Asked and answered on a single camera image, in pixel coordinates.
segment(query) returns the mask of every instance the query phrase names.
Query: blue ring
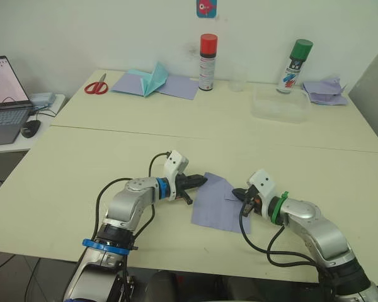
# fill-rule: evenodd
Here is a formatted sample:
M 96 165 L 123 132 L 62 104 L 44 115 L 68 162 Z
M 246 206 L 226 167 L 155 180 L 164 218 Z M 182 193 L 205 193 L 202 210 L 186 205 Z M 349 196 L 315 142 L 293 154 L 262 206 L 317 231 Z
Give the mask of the blue ring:
M 96 250 L 105 250 L 107 252 L 111 252 L 118 255 L 128 255 L 130 252 L 129 250 L 122 249 L 120 247 L 111 247 L 110 245 L 96 243 L 96 242 L 91 241 L 90 239 L 84 239 L 83 246 L 92 247 L 93 249 L 96 249 Z
M 157 182 L 159 184 L 159 189 L 161 190 L 161 198 L 163 199 L 166 197 L 166 182 L 164 182 L 161 178 L 157 177 Z

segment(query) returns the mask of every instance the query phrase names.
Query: red spray can cap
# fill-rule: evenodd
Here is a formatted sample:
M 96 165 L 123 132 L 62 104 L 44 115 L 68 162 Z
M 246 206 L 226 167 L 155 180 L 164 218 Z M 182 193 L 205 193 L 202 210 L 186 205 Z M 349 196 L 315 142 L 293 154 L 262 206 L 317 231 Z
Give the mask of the red spray can cap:
M 216 35 L 205 33 L 200 37 L 200 53 L 204 55 L 213 55 L 217 53 Z

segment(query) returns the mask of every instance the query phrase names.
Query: white table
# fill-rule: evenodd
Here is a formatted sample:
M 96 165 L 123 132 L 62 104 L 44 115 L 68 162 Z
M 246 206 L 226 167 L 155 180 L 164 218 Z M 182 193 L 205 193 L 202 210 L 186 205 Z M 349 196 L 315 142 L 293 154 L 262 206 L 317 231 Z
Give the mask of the white table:
M 255 170 L 264 168 L 279 191 L 316 203 L 339 226 L 378 284 L 378 153 L 281 148 L 256 140 L 232 144 L 51 126 L 0 189 L 0 251 L 76 261 L 82 239 L 93 231 L 102 187 L 119 177 L 146 176 L 152 156 L 173 148 L 189 158 L 187 174 L 213 172 L 234 187 L 244 187 Z M 153 175 L 161 176 L 162 169 L 159 159 Z M 123 186 L 116 184 L 103 195 L 101 216 Z M 147 209 L 142 224 L 149 214 Z M 139 249 L 130 254 L 129 266 L 316 281 L 314 269 L 271 266 L 240 234 L 193 225 L 191 215 L 192 207 L 184 201 L 157 204 L 156 217 L 136 241 Z M 277 226 L 252 215 L 250 237 L 256 244 L 266 247 L 276 231 Z M 307 252 L 290 231 L 275 248 Z
M 97 70 L 77 91 L 53 125 L 173 137 L 213 138 L 227 144 L 257 141 L 261 145 L 332 148 L 378 153 L 378 137 L 350 101 L 348 106 L 312 104 L 309 121 L 281 123 L 254 118 L 251 100 L 255 85 L 232 92 L 226 81 L 212 91 L 187 99 L 154 93 L 147 98 L 107 92 L 87 95 L 85 85 L 106 72 L 111 88 L 123 72 Z
M 63 94 L 56 94 L 55 101 L 49 109 L 52 110 L 54 113 L 58 113 L 60 109 L 63 107 L 65 100 L 66 100 L 66 97 Z M 43 112 L 52 115 L 52 113 L 49 111 L 43 111 Z M 28 118 L 28 121 L 35 120 L 35 119 L 36 119 L 35 115 L 30 116 Z M 26 138 L 26 137 L 23 137 L 22 134 L 19 133 L 13 143 L 9 143 L 7 145 L 0 145 L 0 153 L 27 151 L 31 149 L 32 146 L 35 144 L 35 142 L 49 128 L 54 118 L 47 115 L 38 115 L 38 120 L 40 120 L 41 124 L 39 126 L 37 133 L 33 137 Z

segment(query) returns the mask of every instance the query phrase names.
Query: robotic arm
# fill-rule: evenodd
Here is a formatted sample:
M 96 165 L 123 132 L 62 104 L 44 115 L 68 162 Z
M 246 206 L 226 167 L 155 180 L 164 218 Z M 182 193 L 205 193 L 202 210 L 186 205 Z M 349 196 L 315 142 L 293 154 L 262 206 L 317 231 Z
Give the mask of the robotic arm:
M 243 215 L 247 216 L 254 210 L 300 236 L 314 260 L 328 272 L 335 288 L 336 301 L 378 301 L 377 286 L 365 275 L 345 236 L 315 204 L 288 198 L 288 192 L 278 197 L 275 183 L 264 170 L 254 173 L 248 185 L 248 190 L 233 191 L 246 203 Z
M 119 272 L 126 274 L 127 255 L 137 249 L 133 232 L 144 209 L 163 198 L 183 198 L 191 204 L 185 190 L 207 181 L 201 175 L 184 175 L 188 163 L 188 159 L 172 151 L 164 165 L 164 178 L 133 179 L 115 195 L 94 240 L 83 240 L 86 250 L 66 289 L 65 301 L 112 302 L 120 301 L 122 293 L 129 294 L 127 276 Z

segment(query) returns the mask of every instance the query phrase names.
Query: spray can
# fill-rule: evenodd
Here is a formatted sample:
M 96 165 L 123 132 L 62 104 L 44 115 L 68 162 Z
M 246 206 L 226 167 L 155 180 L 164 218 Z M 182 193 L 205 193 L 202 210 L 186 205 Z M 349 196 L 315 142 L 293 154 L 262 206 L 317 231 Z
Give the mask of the spray can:
M 217 36 L 205 33 L 200 37 L 200 76 L 199 88 L 213 89 L 215 57 L 217 55 Z
M 305 39 L 298 39 L 295 41 L 289 61 L 287 62 L 286 68 L 284 69 L 284 72 L 278 82 L 276 88 L 277 91 L 282 93 L 290 93 L 292 86 L 294 86 L 301 72 L 302 65 L 306 61 L 313 45 L 313 42 Z

